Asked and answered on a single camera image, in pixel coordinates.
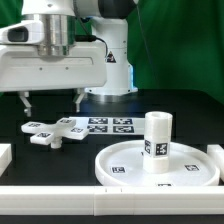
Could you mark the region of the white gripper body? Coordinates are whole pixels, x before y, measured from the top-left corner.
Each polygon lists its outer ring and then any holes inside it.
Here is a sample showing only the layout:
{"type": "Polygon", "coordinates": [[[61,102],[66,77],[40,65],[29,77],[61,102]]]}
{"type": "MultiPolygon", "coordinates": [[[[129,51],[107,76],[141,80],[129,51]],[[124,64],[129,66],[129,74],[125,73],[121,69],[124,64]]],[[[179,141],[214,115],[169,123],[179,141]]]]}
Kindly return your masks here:
{"type": "Polygon", "coordinates": [[[105,45],[78,42],[67,56],[40,56],[40,21],[0,28],[0,92],[72,89],[106,82],[105,45]]]}

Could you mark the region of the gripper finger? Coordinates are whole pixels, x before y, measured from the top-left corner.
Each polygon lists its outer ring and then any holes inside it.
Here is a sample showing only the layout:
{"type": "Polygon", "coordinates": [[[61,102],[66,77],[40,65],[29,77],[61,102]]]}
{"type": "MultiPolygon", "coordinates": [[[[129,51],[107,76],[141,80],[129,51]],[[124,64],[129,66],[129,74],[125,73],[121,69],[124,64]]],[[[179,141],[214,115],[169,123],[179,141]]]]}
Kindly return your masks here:
{"type": "Polygon", "coordinates": [[[77,88],[75,91],[75,96],[73,99],[73,103],[75,104],[76,112],[80,111],[80,105],[82,100],[86,97],[86,92],[84,88],[77,88]]]}
{"type": "Polygon", "coordinates": [[[28,100],[29,93],[27,91],[20,91],[19,98],[24,104],[24,113],[26,114],[27,117],[30,117],[32,115],[32,105],[28,100]]]}

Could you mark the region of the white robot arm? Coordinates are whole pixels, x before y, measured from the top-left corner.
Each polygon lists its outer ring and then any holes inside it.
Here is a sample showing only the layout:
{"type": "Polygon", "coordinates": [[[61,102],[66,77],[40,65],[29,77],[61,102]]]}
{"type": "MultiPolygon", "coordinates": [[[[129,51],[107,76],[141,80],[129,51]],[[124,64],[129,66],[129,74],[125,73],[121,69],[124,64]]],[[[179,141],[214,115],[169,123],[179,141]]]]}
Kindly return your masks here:
{"type": "Polygon", "coordinates": [[[23,0],[22,20],[0,28],[0,92],[75,89],[115,102],[137,90],[126,17],[139,0],[23,0]]]}

